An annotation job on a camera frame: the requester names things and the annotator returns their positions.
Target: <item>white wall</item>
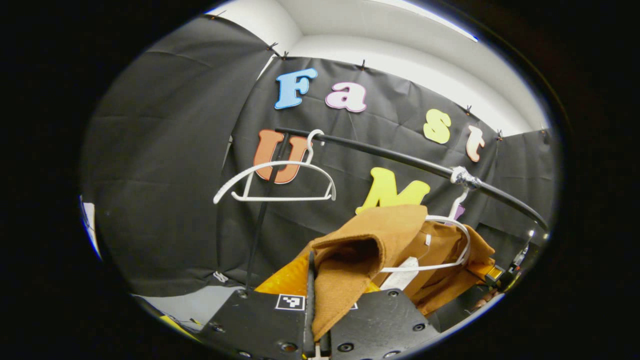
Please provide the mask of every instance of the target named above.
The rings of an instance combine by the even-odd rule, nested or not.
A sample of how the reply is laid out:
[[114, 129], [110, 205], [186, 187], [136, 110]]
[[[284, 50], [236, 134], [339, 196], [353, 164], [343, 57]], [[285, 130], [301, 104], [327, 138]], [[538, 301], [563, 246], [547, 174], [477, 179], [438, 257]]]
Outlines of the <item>white wall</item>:
[[[340, 11], [332, 13], [335, 8], [323, 7], [326, 1], [233, 0], [209, 13], [226, 10], [221, 17], [267, 44], [278, 42], [275, 49], [280, 54], [289, 51], [290, 56], [358, 65], [366, 59], [370, 68], [406, 78], [462, 107], [471, 105], [474, 115], [494, 130], [502, 130], [504, 136], [548, 124], [515, 71], [483, 44], [393, 6], [341, 0], [340, 5], [334, 4]], [[375, 14], [383, 19], [376, 22], [368, 17]], [[350, 16], [355, 20], [346, 21]], [[383, 28], [376, 26], [383, 23]], [[400, 26], [394, 30], [409, 23], [414, 31]]]

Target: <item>light strip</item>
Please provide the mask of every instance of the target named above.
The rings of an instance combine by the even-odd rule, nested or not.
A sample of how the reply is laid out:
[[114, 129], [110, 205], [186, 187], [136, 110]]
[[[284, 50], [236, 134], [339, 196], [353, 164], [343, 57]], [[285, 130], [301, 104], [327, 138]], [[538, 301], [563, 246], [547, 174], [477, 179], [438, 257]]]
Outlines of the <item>light strip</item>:
[[462, 30], [461, 28], [455, 26], [454, 24], [451, 24], [449, 21], [446, 21], [445, 19], [435, 15], [434, 13], [430, 13], [427, 10], [419, 7], [419, 6], [415, 6], [413, 4], [407, 3], [406, 1], [402, 1], [402, 0], [362, 0], [362, 1], [372, 1], [374, 3], [380, 3], [380, 4], [386, 4], [386, 5], [390, 5], [390, 6], [395, 6], [396, 8], [400, 8], [403, 10], [407, 10], [409, 12], [415, 13], [417, 15], [420, 16], [424, 16], [428, 19], [431, 19], [439, 24], [442, 24], [446, 27], [448, 27], [449, 29], [452, 29], [453, 31], [464, 35], [466, 38], [474, 41], [474, 42], [478, 42], [477, 37], [471, 35], [470, 33], [467, 33], [466, 31]]

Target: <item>brown fabric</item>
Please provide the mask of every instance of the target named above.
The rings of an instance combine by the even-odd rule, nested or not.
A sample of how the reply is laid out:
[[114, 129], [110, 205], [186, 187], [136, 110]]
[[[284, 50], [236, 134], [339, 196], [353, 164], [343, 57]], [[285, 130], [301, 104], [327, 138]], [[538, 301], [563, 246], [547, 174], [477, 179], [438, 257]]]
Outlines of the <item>brown fabric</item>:
[[[425, 222], [427, 208], [400, 205], [367, 209], [340, 229], [310, 241], [298, 257], [314, 251], [317, 277], [316, 315], [312, 324], [318, 341], [338, 322], [373, 282], [380, 286], [390, 274], [383, 267], [399, 266], [407, 257], [419, 265], [455, 262], [466, 245], [454, 225]], [[482, 237], [471, 235], [470, 261], [493, 264], [494, 253]], [[430, 246], [425, 244], [431, 234]], [[404, 292], [423, 314], [451, 301], [478, 281], [463, 265], [419, 272]]]

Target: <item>yellow letter m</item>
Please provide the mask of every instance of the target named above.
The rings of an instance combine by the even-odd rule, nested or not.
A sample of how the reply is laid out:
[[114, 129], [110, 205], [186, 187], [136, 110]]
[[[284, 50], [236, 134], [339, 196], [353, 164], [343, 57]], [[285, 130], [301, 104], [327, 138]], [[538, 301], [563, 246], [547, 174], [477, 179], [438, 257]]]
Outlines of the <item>yellow letter m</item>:
[[380, 206], [419, 205], [430, 191], [429, 185], [422, 181], [412, 181], [401, 193], [397, 193], [396, 175], [391, 170], [374, 167], [371, 169], [373, 184], [364, 204], [356, 208], [356, 214], [364, 209]]

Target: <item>white hanger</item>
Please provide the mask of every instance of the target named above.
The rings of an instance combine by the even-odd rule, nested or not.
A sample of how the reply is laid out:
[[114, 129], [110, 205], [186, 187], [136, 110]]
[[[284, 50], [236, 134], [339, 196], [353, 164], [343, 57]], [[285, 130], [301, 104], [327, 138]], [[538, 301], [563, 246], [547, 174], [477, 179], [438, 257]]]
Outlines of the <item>white hanger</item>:
[[[289, 161], [289, 160], [270, 161], [268, 163], [263, 163], [263, 164], [248, 168], [245, 171], [241, 172], [240, 174], [229, 179], [229, 181], [227, 181], [220, 188], [220, 190], [218, 190], [218, 192], [216, 193], [216, 196], [213, 197], [213, 203], [217, 204], [222, 198], [222, 196], [231, 188], [231, 186], [233, 186], [235, 183], [240, 181], [245, 176], [248, 176], [248, 178], [247, 178], [246, 185], [244, 186], [244, 193], [242, 194], [242, 196], [236, 194], [236, 192], [231, 192], [231, 196], [233, 196], [238, 201], [312, 201], [312, 200], [328, 200], [328, 199], [335, 201], [335, 184], [333, 183], [333, 179], [331, 178], [331, 176], [327, 174], [326, 171], [324, 171], [323, 169], [310, 164], [311, 159], [314, 157], [314, 150], [311, 148], [311, 139], [316, 134], [324, 134], [324, 132], [322, 130], [316, 129], [316, 130], [313, 130], [311, 133], [309, 133], [309, 136], [307, 137], [308, 156], [306, 161], [304, 162]], [[329, 179], [329, 186], [327, 187], [326, 193], [324, 194], [324, 196], [323, 197], [249, 197], [248, 196], [249, 189], [251, 188], [251, 181], [253, 180], [253, 173], [256, 170], [264, 167], [271, 167], [276, 165], [288, 165], [288, 164], [312, 168], [324, 174], [324, 176], [326, 176]]]
[[[451, 174], [451, 182], [456, 183], [456, 179], [463, 172], [466, 172], [466, 170], [463, 167], [455, 168], [453, 170], [453, 173]], [[456, 210], [458, 209], [458, 206], [463, 200], [467, 198], [468, 193], [469, 193], [469, 187], [465, 186], [465, 190], [462, 193], [462, 195], [460, 195], [456, 200], [453, 201], [453, 205], [451, 206], [451, 210], [449, 212], [448, 217], [441, 217], [438, 215], [427, 215], [427, 217], [424, 218], [424, 221], [437, 221], [437, 222], [446, 222], [446, 223], [454, 224], [456, 227], [462, 230], [462, 233], [467, 238], [467, 246], [465, 246], [465, 248], [462, 250], [462, 253], [460, 254], [460, 256], [458, 256], [458, 259], [456, 260], [455, 263], [448, 263], [448, 264], [441, 264], [441, 265], [428, 265], [428, 266], [401, 267], [401, 268], [382, 268], [380, 272], [411, 272], [411, 271], [435, 270], [435, 269], [441, 269], [441, 268], [448, 268], [451, 266], [458, 266], [460, 264], [466, 263], [470, 253], [469, 247], [471, 246], [471, 236], [469, 235], [469, 231], [467, 230], [467, 228], [461, 222], [454, 220], [453, 218], [456, 216]]]

